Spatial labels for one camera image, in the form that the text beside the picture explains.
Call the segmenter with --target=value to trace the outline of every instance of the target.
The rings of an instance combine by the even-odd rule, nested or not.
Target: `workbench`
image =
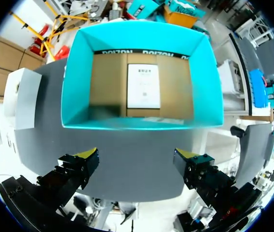
[[[191,150],[191,130],[81,130],[61,124],[61,90],[66,59],[42,66],[35,128],[16,130],[22,163],[45,175],[64,154],[97,147],[100,164],[84,190],[78,192],[124,202],[148,202],[177,197],[183,179],[174,168],[174,149]]]

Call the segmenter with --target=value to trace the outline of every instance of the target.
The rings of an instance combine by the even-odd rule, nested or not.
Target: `yellow tripod stand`
[[[53,54],[52,54],[52,52],[50,50],[50,48],[54,48],[54,46],[51,44],[52,39],[55,36],[64,34],[64,33],[69,32],[69,31],[73,31],[73,30],[79,29],[79,27],[75,27],[75,28],[72,28],[72,29],[63,30],[64,23],[66,23],[67,20],[70,19],[70,18],[71,19],[77,18],[77,19],[81,19],[81,20],[88,20],[88,18],[79,17],[79,16],[70,16],[70,15],[60,15],[60,14],[57,14],[56,11],[52,8],[52,6],[46,0],[43,0],[43,1],[48,6],[48,8],[52,11],[52,13],[55,15],[55,20],[54,20],[54,23],[53,23],[52,31],[51,31],[51,34],[48,37],[44,38],[42,35],[40,35],[38,32],[36,32],[33,28],[31,28],[27,23],[25,23],[16,14],[14,14],[13,12],[9,12],[9,13],[17,21],[19,21],[20,23],[22,23],[23,27],[27,28],[29,31],[31,31],[35,36],[37,36],[42,41],[41,47],[40,47],[40,55],[42,55],[45,52],[48,52],[49,55],[51,56],[52,60],[54,61],[55,58],[54,58],[54,56],[53,56]],[[57,20],[59,20],[61,22],[61,24],[57,27],[57,29],[55,29]]]

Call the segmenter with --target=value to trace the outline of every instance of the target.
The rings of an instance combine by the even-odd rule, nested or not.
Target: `blue container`
[[[152,0],[134,0],[127,12],[138,19],[149,17],[160,5]]]
[[[203,18],[206,14],[206,12],[199,10],[195,5],[186,0],[165,0],[165,4],[172,12],[179,12],[197,18]]]
[[[259,69],[249,72],[254,106],[256,108],[265,108],[268,106],[267,91],[263,80],[264,74]]]
[[[130,39],[124,40],[123,35],[115,31],[125,31]],[[88,120],[93,55],[95,51],[108,49],[149,49],[189,56],[194,118],[185,119],[183,124],[145,121],[139,117]],[[133,20],[99,24],[77,32],[62,87],[61,121],[65,128],[184,130],[221,126],[223,118],[216,60],[208,38],[202,33],[168,23]]]

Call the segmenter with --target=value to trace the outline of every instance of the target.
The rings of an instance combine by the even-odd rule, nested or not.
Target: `white panel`
[[[127,83],[127,108],[161,108],[157,65],[129,64]]]
[[[41,75],[23,68],[8,75],[3,99],[4,116],[16,130],[34,128]]]

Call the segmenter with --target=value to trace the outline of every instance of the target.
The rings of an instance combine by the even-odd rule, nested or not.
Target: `robotic arm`
[[[216,210],[209,228],[205,231],[235,231],[247,223],[246,216],[258,207],[252,207],[261,195],[247,183],[238,189],[229,177],[212,166],[214,159],[175,149],[174,165],[189,189],[197,193],[208,206]],[[11,177],[0,184],[0,194],[14,217],[30,231],[77,231],[97,232],[62,217],[56,213],[67,204],[78,188],[84,189],[99,164],[98,150],[65,155],[58,159],[58,166],[45,176],[37,177],[37,185],[25,177]],[[181,221],[185,232],[196,230],[192,221]]]
[[[243,227],[246,216],[260,208],[252,206],[261,191],[250,183],[240,189],[233,186],[235,177],[219,171],[212,165],[214,159],[207,154],[199,156],[176,148],[173,163],[187,187],[196,189],[202,200],[216,211],[206,231],[233,231],[233,228]],[[192,231],[191,223],[181,221],[181,224],[184,231]]]

